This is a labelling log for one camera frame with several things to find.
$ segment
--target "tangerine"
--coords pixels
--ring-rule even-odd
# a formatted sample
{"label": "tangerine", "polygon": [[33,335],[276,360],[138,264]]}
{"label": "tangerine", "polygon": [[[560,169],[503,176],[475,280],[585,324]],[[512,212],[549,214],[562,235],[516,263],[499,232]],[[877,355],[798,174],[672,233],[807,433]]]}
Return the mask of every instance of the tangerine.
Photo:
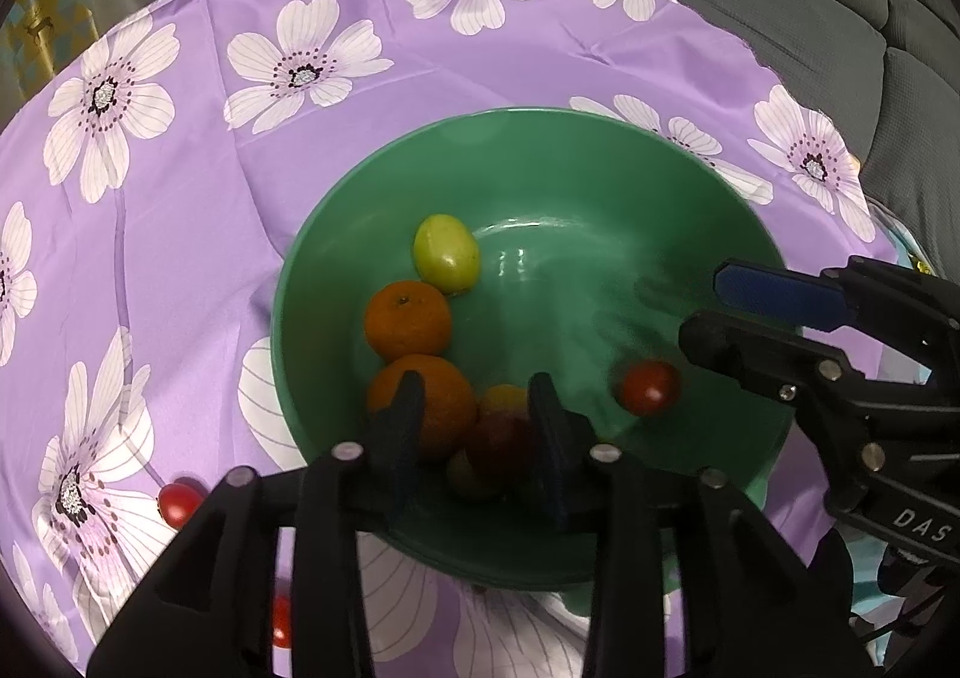
{"label": "tangerine", "polygon": [[432,285],[400,280],[381,288],[363,318],[367,344],[387,363],[410,353],[439,355],[450,344],[453,316]]}
{"label": "tangerine", "polygon": [[440,461],[459,448],[464,435],[476,422],[477,402],[469,381],[443,358],[413,353],[387,364],[367,389],[371,415],[386,408],[405,371],[418,371],[424,378],[424,421],[419,434],[419,454],[425,461]]}

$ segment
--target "bowl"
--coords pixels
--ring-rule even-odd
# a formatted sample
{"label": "bowl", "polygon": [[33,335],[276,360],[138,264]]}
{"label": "bowl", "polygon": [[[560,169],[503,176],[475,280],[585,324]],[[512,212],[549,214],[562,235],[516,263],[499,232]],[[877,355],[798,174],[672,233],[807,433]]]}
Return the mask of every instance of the bowl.
{"label": "bowl", "polygon": [[[720,467],[762,505],[790,415],[677,349],[680,322],[718,307],[714,269],[738,257],[781,267],[776,246],[723,179],[674,144],[613,119],[499,109],[428,125],[388,144],[326,194],[289,253],[272,314],[280,406],[307,460],[357,439],[368,382],[382,366],[363,336],[370,297],[416,278],[411,244],[433,213],[460,218],[482,271],[450,299],[445,354],[477,395],[553,377],[568,409],[656,467]],[[668,412],[637,419],[613,396],[626,364],[680,368]],[[561,590],[589,581],[595,541],[557,535],[512,499],[470,504],[425,470],[382,536],[470,582]]]}

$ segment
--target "red tomato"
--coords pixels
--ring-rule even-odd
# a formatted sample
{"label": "red tomato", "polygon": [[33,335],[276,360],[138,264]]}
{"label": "red tomato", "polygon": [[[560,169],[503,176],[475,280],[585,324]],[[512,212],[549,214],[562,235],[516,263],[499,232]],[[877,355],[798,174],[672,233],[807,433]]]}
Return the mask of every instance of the red tomato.
{"label": "red tomato", "polygon": [[290,598],[287,595],[274,597],[274,646],[290,647]]}
{"label": "red tomato", "polygon": [[157,495],[157,508],[163,520],[174,529],[184,528],[184,523],[203,502],[199,491],[186,483],[167,483]]}
{"label": "red tomato", "polygon": [[635,416],[650,416],[680,398],[680,373],[673,364],[650,359],[627,370],[620,386],[620,404]]}

